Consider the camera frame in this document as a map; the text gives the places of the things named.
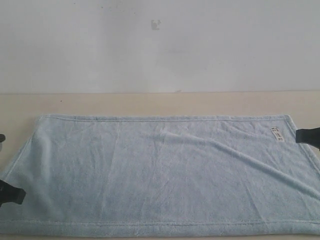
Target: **white wall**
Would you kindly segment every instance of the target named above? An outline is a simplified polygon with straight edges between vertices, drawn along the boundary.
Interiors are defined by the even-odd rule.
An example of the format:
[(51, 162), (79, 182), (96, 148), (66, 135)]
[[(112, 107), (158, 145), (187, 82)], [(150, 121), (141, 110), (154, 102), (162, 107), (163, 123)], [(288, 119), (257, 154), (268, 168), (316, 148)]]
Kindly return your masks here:
[(319, 90), (319, 15), (320, 0), (0, 0), (0, 93)]

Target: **beige table surface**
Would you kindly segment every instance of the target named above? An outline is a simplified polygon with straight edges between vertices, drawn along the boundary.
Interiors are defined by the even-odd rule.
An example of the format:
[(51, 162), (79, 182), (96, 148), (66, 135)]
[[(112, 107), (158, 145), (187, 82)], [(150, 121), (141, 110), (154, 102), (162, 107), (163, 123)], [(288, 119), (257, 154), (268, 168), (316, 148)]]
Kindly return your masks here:
[[(35, 118), (42, 114), (52, 113), (101, 116), (259, 116), (289, 114), (298, 128), (317, 128), (320, 127), (320, 91), (168, 94), (0, 94), (0, 133), (5, 134), (7, 137), (0, 152), (0, 167), (2, 169), (32, 134)], [(319, 157), (319, 151), (316, 149), (314, 151)], [(0, 239), (57, 240), (62, 238), (0, 235)], [(202, 239), (302, 240), (320, 239), (320, 236), (265, 235), (206, 237)]]

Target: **towel label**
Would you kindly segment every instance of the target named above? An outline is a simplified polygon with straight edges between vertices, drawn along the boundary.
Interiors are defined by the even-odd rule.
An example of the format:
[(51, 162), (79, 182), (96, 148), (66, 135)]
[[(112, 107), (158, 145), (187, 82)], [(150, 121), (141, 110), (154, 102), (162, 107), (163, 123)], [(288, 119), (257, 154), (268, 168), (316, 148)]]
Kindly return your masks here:
[(284, 136), (282, 136), (281, 132), (279, 131), (279, 128), (274, 126), (274, 127), (271, 128), (271, 131), (272, 131), (273, 135), (275, 136), (275, 139), (278, 142), (284, 142), (285, 141), (285, 138), (284, 138)]

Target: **towel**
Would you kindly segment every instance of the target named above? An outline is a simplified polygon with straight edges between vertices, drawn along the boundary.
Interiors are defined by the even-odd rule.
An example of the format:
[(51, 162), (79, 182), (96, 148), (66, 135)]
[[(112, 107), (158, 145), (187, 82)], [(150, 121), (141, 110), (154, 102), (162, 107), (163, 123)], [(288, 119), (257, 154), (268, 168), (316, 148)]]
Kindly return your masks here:
[(0, 178), (23, 188), (0, 233), (320, 234), (320, 161), (288, 115), (50, 114)]

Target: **light blue towel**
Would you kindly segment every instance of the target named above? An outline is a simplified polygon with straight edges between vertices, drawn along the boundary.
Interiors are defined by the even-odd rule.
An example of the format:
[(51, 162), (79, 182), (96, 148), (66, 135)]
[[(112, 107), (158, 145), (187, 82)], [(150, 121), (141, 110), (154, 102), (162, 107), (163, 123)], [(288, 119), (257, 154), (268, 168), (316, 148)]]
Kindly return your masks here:
[(1, 178), (0, 233), (320, 234), (320, 161), (288, 115), (45, 115)]

